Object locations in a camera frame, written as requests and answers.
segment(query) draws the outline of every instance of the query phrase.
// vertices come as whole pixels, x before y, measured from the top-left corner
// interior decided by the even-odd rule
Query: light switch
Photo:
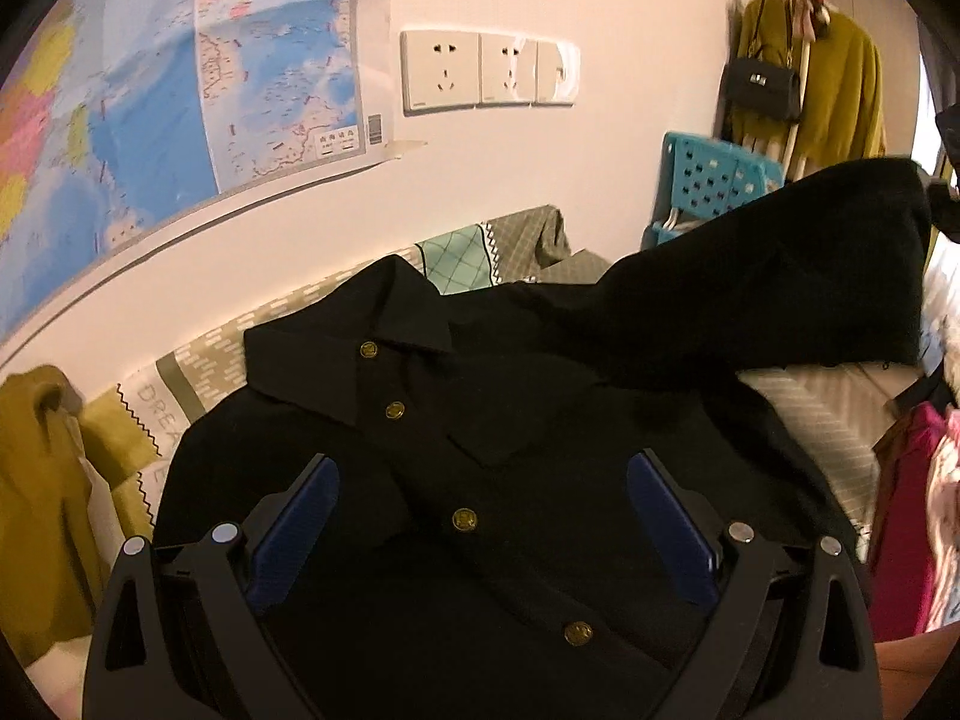
[[[403,108],[408,113],[477,105],[480,35],[411,29],[400,35]]]
[[[580,91],[580,49],[568,41],[536,42],[536,103],[573,105]]]
[[[518,35],[480,35],[480,101],[504,104],[534,101],[536,40]]]

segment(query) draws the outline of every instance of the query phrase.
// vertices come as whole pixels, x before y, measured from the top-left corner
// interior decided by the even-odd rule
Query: blue gripper pad
[[[720,600],[717,552],[701,532],[671,481],[643,452],[627,466],[630,501],[656,547],[680,598],[707,611]]]
[[[286,600],[337,504],[340,471],[333,460],[323,458],[292,488],[297,484],[299,489],[277,513],[251,554],[250,582],[244,594],[256,615]],[[277,498],[286,494],[280,493]]]

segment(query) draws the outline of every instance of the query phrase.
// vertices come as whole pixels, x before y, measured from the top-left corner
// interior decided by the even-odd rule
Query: map
[[[0,338],[218,194],[363,152],[354,0],[60,0],[0,89]]]

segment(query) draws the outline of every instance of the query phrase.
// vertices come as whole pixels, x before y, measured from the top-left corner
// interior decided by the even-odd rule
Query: silver screw
[[[221,522],[213,529],[213,541],[218,544],[229,544],[234,538],[237,538],[237,533],[240,533],[240,531],[232,522]]]
[[[754,540],[754,536],[757,535],[754,533],[754,529],[746,522],[734,522],[733,525],[727,528],[727,533],[730,534],[730,538],[734,541],[739,541],[741,544],[749,544]]]
[[[147,542],[144,541],[142,536],[134,536],[133,538],[128,538],[123,545],[123,551],[127,555],[138,555],[143,552],[143,548],[147,546]]]
[[[832,557],[837,557],[841,552],[843,552],[843,545],[837,541],[833,536],[824,536],[820,539],[820,548],[831,555]]]

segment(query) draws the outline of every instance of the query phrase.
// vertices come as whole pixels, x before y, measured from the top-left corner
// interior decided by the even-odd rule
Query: handbag handle
[[[767,0],[760,0],[760,10],[757,11],[757,25],[754,27],[754,37],[750,40],[750,56],[756,57],[763,50],[760,46],[755,52],[753,48],[757,45],[757,38],[760,37],[760,19],[763,17],[763,9],[766,7]],[[786,15],[786,66],[793,67],[793,19],[790,18],[790,5],[784,0],[784,14]]]

